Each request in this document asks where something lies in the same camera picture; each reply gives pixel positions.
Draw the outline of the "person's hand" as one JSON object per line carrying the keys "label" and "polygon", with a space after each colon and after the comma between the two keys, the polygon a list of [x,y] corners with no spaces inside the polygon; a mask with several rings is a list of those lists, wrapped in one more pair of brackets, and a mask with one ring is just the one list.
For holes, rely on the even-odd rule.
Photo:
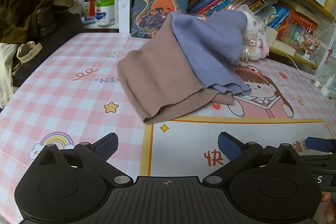
{"label": "person's hand", "polygon": [[330,192],[323,192],[322,203],[326,203],[324,209],[324,215],[326,217],[326,223],[332,223],[335,219],[334,204]]}

